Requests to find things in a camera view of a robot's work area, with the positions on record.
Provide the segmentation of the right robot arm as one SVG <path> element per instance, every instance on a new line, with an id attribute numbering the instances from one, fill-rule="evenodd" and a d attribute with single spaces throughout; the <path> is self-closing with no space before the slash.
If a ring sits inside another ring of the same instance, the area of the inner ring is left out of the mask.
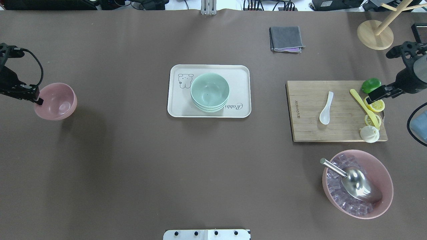
<path id="1" fill-rule="evenodd" d="M 427 86 L 426 55 L 404 58 L 405 68 L 397 73 L 395 82 L 382 85 L 368 94 L 367 103 L 383 98 L 395 98 L 401 94 L 416 94 Z"/>

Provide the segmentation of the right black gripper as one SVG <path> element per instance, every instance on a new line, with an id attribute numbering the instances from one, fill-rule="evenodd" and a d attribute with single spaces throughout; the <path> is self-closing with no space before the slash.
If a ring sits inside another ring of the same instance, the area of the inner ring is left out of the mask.
<path id="1" fill-rule="evenodd" d="M 427 70 L 401 70 L 394 83 L 387 87 L 391 88 L 390 93 L 386 94 L 386 86 L 382 85 L 368 94 L 367 102 L 375 102 L 383 98 L 395 98 L 401 94 L 416 94 L 427 87 Z"/>

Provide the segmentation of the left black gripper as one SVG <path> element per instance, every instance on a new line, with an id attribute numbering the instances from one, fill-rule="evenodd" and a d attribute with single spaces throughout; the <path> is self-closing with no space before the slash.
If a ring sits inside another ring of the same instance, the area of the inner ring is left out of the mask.
<path id="1" fill-rule="evenodd" d="M 4 66 L 0 73 L 0 93 L 19 100 L 33 100 L 37 105 L 42 105 L 44 100 L 39 97 L 39 88 L 36 85 L 20 81 L 17 74 Z"/>

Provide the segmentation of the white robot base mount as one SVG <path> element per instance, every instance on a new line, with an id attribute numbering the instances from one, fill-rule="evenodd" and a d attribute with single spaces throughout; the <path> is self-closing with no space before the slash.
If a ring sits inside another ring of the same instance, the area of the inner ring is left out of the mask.
<path id="1" fill-rule="evenodd" d="M 250 240 L 247 229 L 190 229 L 167 230 L 163 240 Z"/>

